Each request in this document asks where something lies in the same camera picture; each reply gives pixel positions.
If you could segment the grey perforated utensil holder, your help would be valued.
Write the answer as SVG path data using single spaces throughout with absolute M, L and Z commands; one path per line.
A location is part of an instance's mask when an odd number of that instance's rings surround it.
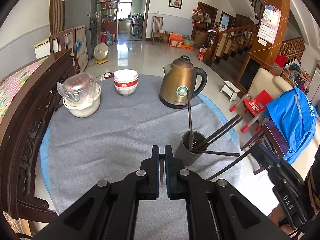
M 190 166 L 202 155 L 195 151 L 195 147 L 205 140 L 200 132 L 193 132 L 193 142 L 190 143 L 190 132 L 184 133 L 180 144 L 174 154 L 175 158 L 183 161 L 184 166 Z

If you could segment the dark wooden side chair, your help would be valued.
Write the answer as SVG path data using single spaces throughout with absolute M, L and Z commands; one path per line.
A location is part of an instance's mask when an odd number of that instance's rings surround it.
M 273 121 L 267 121 L 263 126 L 247 141 L 244 143 L 240 150 L 251 148 L 254 144 L 261 143 L 275 156 L 276 159 L 282 159 L 287 153 L 289 146 L 277 129 Z

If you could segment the blue plastic bag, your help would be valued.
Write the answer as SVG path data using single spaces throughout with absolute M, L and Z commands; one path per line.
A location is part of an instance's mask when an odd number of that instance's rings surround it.
M 317 111 L 311 101 L 295 87 L 269 102 L 264 116 L 273 121 L 288 144 L 283 159 L 294 163 L 315 136 Z

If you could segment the red plastic child chair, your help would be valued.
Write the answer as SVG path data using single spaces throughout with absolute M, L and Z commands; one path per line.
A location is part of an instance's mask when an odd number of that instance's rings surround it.
M 255 130 L 259 131 L 259 129 L 261 128 L 265 120 L 264 111 L 267 108 L 267 104 L 272 101 L 273 101 L 272 97 L 265 90 L 260 92 L 255 98 L 252 98 L 251 94 L 245 94 L 240 99 L 240 101 L 238 101 L 235 105 L 233 105 L 229 109 L 229 111 L 233 112 L 234 110 L 237 109 L 238 106 L 240 106 L 243 103 L 245 107 L 245 113 L 250 112 L 253 115 L 253 119 L 249 123 L 245 124 L 245 126 L 243 126 L 240 129 L 240 131 L 244 133 L 256 121 L 258 122 L 258 125 Z

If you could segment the red white stacked bowls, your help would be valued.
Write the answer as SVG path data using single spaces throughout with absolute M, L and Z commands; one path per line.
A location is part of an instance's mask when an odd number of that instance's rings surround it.
M 120 69 L 114 72 L 114 87 L 123 96 L 131 95 L 138 86 L 138 72 L 132 69 Z

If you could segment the bronze electric kettle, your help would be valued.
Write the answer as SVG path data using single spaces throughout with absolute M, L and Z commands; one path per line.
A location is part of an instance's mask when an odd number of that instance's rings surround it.
M 199 95 L 207 84 L 207 73 L 195 67 L 187 55 L 164 65 L 163 71 L 159 99 L 170 108 L 187 107 L 188 99 Z

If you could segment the white basin with plastic bag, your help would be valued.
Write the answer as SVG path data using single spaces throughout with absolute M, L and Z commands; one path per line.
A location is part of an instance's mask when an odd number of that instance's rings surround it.
M 73 75 L 63 83 L 57 82 L 56 87 L 63 105 L 78 118 L 93 115 L 100 106 L 101 87 L 91 74 Z

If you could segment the small white stool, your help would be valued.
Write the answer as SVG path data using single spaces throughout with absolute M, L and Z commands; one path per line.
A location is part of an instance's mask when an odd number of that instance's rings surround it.
M 233 85 L 230 81 L 224 81 L 223 87 L 220 90 L 220 93 L 225 93 L 229 96 L 229 101 L 234 101 L 238 96 L 240 89 Z

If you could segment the round electric heater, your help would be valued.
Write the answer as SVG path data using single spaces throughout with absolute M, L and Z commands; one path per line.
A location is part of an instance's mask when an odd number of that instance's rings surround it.
M 96 59 L 96 64 L 103 64 L 108 61 L 108 46 L 105 43 L 97 44 L 93 50 L 93 55 Z

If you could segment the wooden stair railing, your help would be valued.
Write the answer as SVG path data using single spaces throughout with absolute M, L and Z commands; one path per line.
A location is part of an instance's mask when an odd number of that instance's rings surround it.
M 219 22 L 216 22 L 215 27 L 207 31 L 209 43 L 202 60 L 204 63 L 217 62 L 225 55 L 231 56 L 232 53 L 250 50 L 259 29 L 258 24 L 227 30 L 219 30 L 219 26 Z

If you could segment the white chest freezer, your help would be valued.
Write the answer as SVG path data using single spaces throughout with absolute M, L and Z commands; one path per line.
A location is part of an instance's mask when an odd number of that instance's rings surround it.
M 81 25 L 51 35 L 46 40 L 35 44 L 36 58 L 40 59 L 61 50 L 71 49 L 73 64 L 83 72 L 89 62 L 85 30 L 85 25 Z

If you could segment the framed flower picture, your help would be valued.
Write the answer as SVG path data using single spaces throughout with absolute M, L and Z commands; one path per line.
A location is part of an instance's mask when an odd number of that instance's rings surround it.
M 169 0 L 168 7 L 181 9 L 183 0 Z

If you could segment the grey refrigerator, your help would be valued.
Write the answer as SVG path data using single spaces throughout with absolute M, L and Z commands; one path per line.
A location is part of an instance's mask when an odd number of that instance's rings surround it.
M 65 28 L 85 26 L 88 58 L 92 59 L 93 50 L 100 43 L 100 0 L 63 1 L 65 3 Z

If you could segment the wooden chair by wall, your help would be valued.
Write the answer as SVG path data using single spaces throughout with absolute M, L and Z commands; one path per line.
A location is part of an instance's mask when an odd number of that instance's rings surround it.
M 153 16 L 151 25 L 151 42 L 154 43 L 157 38 L 159 42 L 164 43 L 165 33 L 163 29 L 163 17 Z

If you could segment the pink wall calendar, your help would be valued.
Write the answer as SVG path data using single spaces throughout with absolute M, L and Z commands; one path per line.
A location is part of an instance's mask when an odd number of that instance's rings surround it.
M 281 19 L 281 10 L 272 5 L 267 5 L 263 12 L 257 37 L 274 44 Z

